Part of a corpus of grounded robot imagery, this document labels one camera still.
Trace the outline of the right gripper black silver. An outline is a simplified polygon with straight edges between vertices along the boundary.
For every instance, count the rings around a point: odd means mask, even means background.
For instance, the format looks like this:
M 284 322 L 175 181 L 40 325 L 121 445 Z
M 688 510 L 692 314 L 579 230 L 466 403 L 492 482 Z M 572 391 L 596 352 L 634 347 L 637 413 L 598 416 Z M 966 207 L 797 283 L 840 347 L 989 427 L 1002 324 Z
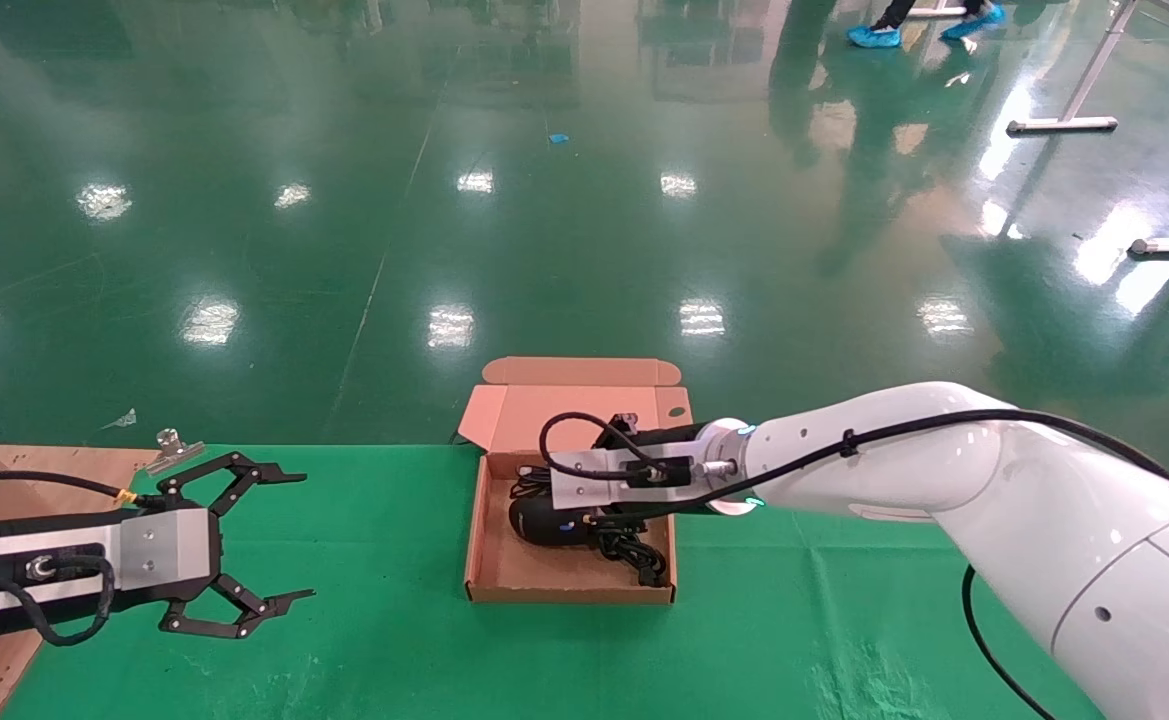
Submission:
M 516 536 L 538 547 L 599 547 L 584 510 L 556 508 L 551 470 L 534 462 L 520 462 L 509 491 L 509 521 Z

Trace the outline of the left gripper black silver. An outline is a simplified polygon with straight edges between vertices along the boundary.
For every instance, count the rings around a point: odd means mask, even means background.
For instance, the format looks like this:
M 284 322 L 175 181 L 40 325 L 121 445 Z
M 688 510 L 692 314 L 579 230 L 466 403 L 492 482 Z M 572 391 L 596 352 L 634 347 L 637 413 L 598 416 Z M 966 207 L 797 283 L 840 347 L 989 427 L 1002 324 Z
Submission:
M 217 473 L 231 475 L 231 482 L 208 506 L 203 508 L 185 497 L 188 484 Z M 306 479 L 306 473 L 288 473 L 277 462 L 256 462 L 244 454 L 228 452 L 155 483 L 155 511 L 117 512 L 118 605 L 170 600 L 159 621 L 160 632 L 241 641 L 265 619 L 282 618 L 295 602 L 314 597 L 314 589 L 260 597 L 220 569 L 220 519 L 250 489 Z M 233 623 L 191 618 L 187 605 L 205 591 L 214 591 L 236 607 L 237 618 Z

